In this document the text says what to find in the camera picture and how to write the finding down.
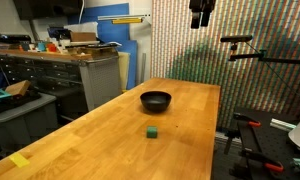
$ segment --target wall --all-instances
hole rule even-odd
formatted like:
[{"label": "wall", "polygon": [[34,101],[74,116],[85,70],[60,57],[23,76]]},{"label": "wall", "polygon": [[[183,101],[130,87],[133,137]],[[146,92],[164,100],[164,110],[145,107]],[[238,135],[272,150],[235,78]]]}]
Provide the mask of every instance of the wall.
[{"label": "wall", "polygon": [[[34,20],[34,25],[40,39],[49,37],[49,25],[65,25],[66,17]],[[28,34],[34,40],[29,22],[20,20],[13,0],[0,0],[0,33],[1,34]]]},{"label": "wall", "polygon": [[[236,106],[300,115],[300,65],[229,62],[225,35],[254,36],[250,42],[267,57],[300,59],[300,0],[217,0],[208,27],[190,29],[189,0],[153,1],[151,76],[216,84],[222,87],[219,127],[233,127]],[[238,54],[254,53],[244,43]]]},{"label": "wall", "polygon": [[[86,0],[86,7],[105,6],[111,4],[129,3],[130,14],[151,14],[151,0]],[[48,37],[49,25],[65,25],[66,17],[34,20],[34,25],[40,39]],[[20,21],[13,0],[0,0],[0,33],[29,34],[32,37],[28,21]],[[147,55],[145,79],[150,77],[150,44],[151,26],[144,22],[130,25],[130,38],[138,41],[138,72],[137,82],[141,73],[142,53]]]}]

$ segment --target cable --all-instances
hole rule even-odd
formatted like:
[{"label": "cable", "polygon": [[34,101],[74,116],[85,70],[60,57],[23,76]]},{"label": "cable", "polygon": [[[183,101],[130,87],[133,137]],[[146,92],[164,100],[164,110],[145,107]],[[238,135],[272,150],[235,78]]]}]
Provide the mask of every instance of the cable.
[{"label": "cable", "polygon": [[[258,50],[256,50],[254,47],[252,47],[248,42],[246,42],[246,44],[248,44],[248,46],[250,46],[253,50],[255,50],[257,53],[260,53]],[[287,88],[291,91],[291,92],[293,92],[293,93],[295,93],[297,96],[299,96],[299,98],[300,98],[300,93],[298,93],[297,91],[295,91],[271,66],[270,66],[270,64],[269,63],[267,63],[267,62],[265,62],[265,61],[263,61],[267,66],[268,66],[268,68],[281,80],[281,82],[283,83],[283,84],[285,84],[286,86],[287,86]]]},{"label": "cable", "polygon": [[39,38],[39,35],[36,31],[36,28],[34,27],[33,20],[29,20],[29,25],[30,25],[30,29],[31,29],[34,40],[39,41],[40,38]]},{"label": "cable", "polygon": [[81,23],[83,8],[84,8],[84,0],[82,0],[82,7],[81,7],[81,11],[80,11],[80,16],[79,16],[79,24]]},{"label": "cable", "polygon": [[10,82],[9,82],[9,80],[8,80],[8,78],[7,78],[6,73],[4,73],[1,64],[0,64],[0,69],[1,69],[1,72],[2,72],[2,74],[3,74],[3,76],[4,76],[4,79],[6,80],[7,84],[10,86]]}]

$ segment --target wooden table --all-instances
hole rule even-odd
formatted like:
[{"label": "wooden table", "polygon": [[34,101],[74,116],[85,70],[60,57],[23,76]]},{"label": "wooden table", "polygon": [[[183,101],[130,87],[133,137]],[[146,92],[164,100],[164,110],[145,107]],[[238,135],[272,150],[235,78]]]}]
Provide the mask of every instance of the wooden table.
[{"label": "wooden table", "polygon": [[[151,90],[172,95],[165,112],[143,110]],[[210,179],[219,95],[215,85],[151,79],[21,149],[29,165],[3,159],[0,179]]]}]

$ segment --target small green block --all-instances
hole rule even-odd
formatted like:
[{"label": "small green block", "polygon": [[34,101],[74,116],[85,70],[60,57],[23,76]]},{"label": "small green block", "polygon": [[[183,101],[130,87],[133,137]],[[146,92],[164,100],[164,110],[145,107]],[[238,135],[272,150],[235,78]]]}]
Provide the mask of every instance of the small green block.
[{"label": "small green block", "polygon": [[155,126],[147,127],[147,138],[157,138],[157,127]]}]

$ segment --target workbench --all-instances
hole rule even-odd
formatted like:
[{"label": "workbench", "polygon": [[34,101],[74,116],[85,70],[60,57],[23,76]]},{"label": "workbench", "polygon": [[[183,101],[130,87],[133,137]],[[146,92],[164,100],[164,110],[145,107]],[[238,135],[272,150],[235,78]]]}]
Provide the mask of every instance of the workbench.
[{"label": "workbench", "polygon": [[[145,111],[140,95],[165,91],[168,109]],[[220,86],[153,78],[0,161],[0,179],[211,178]],[[157,138],[146,138],[156,126]]]},{"label": "workbench", "polygon": [[237,107],[235,112],[261,123],[260,127],[251,127],[247,122],[237,121],[242,148],[252,149],[254,152],[260,152],[281,162],[284,170],[281,173],[273,172],[266,169],[264,164],[259,161],[242,158],[230,170],[230,174],[236,174],[242,179],[249,180],[300,180],[300,172],[295,172],[291,165],[293,158],[300,158],[300,151],[290,141],[288,132],[270,126],[272,118],[291,124],[297,124],[300,119],[287,114],[276,114],[242,107]]}]

